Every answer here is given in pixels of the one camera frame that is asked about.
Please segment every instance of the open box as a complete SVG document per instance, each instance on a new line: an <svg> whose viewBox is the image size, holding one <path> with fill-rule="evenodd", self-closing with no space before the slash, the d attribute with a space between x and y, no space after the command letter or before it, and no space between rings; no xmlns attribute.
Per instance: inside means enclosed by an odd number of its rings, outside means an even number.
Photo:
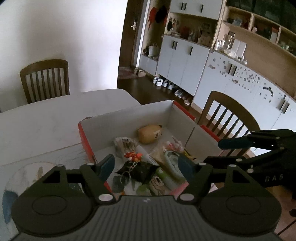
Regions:
<svg viewBox="0 0 296 241"><path fill-rule="evenodd" d="M109 186L112 186L115 172L124 164L123 159L116 157L113 140L117 137L137 139L137 130L148 124L161 125L163 133L152 144L140 144L148 153L158 142L173 142L172 136L180 140L187 151L196 157L195 163L202 162L207 156L218 156L221 153L217 141L195 123L192 115L171 100L84 119L78 127L89 160L99 163L108 154L115 156L115 168L107 180Z"/></svg>

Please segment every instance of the silver screw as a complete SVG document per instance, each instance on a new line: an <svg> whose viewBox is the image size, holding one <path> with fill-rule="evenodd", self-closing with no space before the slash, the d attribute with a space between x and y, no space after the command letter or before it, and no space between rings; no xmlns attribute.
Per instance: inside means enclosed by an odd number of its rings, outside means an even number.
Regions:
<svg viewBox="0 0 296 241"><path fill-rule="evenodd" d="M184 193L180 196L180 199L182 201L192 201L194 199L194 196L190 193Z"/></svg>
<svg viewBox="0 0 296 241"><path fill-rule="evenodd" d="M102 202L108 202L113 199L113 196L111 194L102 194L99 196L99 200Z"/></svg>

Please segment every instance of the marble tabletop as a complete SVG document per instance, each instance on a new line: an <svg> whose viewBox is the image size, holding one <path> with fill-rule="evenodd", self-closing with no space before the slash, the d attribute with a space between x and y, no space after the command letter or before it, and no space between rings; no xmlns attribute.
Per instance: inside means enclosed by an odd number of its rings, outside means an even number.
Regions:
<svg viewBox="0 0 296 241"><path fill-rule="evenodd" d="M0 166L81 143L78 122L141 105L122 89L71 94L0 113Z"/></svg>

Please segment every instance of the ribbed black surface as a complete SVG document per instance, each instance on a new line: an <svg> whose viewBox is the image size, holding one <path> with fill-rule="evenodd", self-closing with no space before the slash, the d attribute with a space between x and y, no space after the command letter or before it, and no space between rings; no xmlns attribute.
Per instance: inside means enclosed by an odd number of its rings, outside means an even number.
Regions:
<svg viewBox="0 0 296 241"><path fill-rule="evenodd" d="M81 229L61 237L38 238L20 234L15 241L276 241L269 233L259 237L234 237L207 224L193 206L181 205L172 196L123 196L117 204L100 207Z"/></svg>

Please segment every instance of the wooden chair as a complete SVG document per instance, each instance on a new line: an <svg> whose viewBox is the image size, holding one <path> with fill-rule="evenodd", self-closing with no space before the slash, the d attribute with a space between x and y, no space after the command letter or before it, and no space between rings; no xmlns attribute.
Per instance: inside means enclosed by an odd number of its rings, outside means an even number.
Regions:
<svg viewBox="0 0 296 241"><path fill-rule="evenodd" d="M207 115L214 101L217 101L219 105L216 108L214 114L210 117L210 120L208 120ZM225 110L223 111L221 116L218 118L218 120L215 121L215 123L213 123L216 115L218 114L222 106L225 107ZM224 124L221 124L228 110L231 112L231 114L227 118L227 120L224 122ZM234 134L232 134L233 130L235 129L239 121L242 122L241 126L238 128L238 130ZM202 111L202 114L197 124L206 125L206 127L210 129L213 133L218 132L216 135L219 138L223 138L223 139L240 137L248 134L251 131L260 130L260 127L257 121L240 103L238 103L236 100L232 99L228 95L225 95L217 91L212 91L210 93L209 98L205 104L205 107ZM232 124L232 125L227 130L226 127L228 126L228 124ZM244 134L241 134L241 131L244 128L244 126L247 128L247 131ZM240 151L236 151L235 153L238 156L241 156L245 154L248 150L249 149L242 149ZM233 152L234 150L229 151L226 156L230 156Z"/></svg>
<svg viewBox="0 0 296 241"><path fill-rule="evenodd" d="M63 69L63 80L61 80L60 69ZM45 70L47 84L45 84L44 80ZM68 62L66 60L49 59L30 64L21 70L20 78L28 104L33 101L37 102L44 99L70 94Z"/></svg>

